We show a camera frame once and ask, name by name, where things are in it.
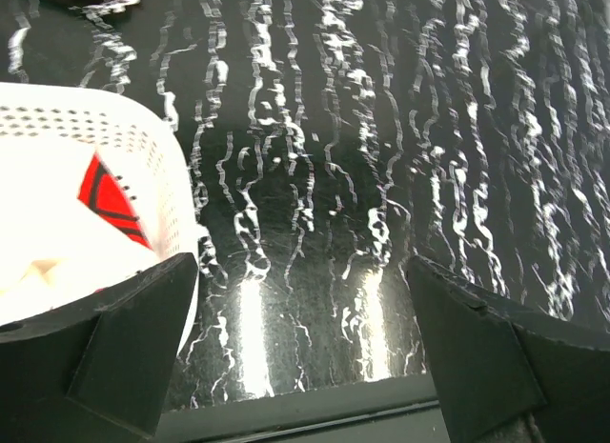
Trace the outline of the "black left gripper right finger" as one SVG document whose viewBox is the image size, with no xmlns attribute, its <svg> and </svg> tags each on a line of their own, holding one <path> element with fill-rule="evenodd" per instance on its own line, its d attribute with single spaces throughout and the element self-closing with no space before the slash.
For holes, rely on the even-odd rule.
<svg viewBox="0 0 610 443">
<path fill-rule="evenodd" d="M 453 442 L 606 442 L 609 336 L 476 286 L 423 257 L 407 281 Z"/>
</svg>

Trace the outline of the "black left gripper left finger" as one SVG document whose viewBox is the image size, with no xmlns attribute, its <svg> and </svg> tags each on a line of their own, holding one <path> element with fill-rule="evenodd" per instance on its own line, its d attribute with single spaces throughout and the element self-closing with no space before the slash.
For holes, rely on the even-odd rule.
<svg viewBox="0 0 610 443">
<path fill-rule="evenodd" d="M 144 442 L 162 414 L 198 267 L 181 252 L 1 328 L 4 442 Z"/>
</svg>

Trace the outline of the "white Coca-Cola print t-shirt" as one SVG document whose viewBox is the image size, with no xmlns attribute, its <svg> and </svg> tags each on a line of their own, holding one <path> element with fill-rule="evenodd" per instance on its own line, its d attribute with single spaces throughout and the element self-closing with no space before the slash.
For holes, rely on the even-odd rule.
<svg viewBox="0 0 610 443">
<path fill-rule="evenodd" d="M 1 290 L 36 272 L 62 293 L 98 292 L 156 264 L 119 177 L 94 152 L 42 184 L 1 172 Z"/>
</svg>

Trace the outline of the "white perforated plastic basket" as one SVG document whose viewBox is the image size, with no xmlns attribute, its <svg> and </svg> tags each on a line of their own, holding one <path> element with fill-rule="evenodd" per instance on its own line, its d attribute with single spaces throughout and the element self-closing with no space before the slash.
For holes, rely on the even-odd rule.
<svg viewBox="0 0 610 443">
<path fill-rule="evenodd" d="M 2 85 L 1 172 L 18 169 L 42 184 L 52 175 L 85 169 L 94 152 L 120 178 L 157 263 L 181 252 L 196 253 L 185 158 L 170 127 L 155 113 L 108 91 Z M 26 319 L 92 293 L 58 292 L 33 272 L 16 288 L 1 290 L 1 321 Z"/>
</svg>

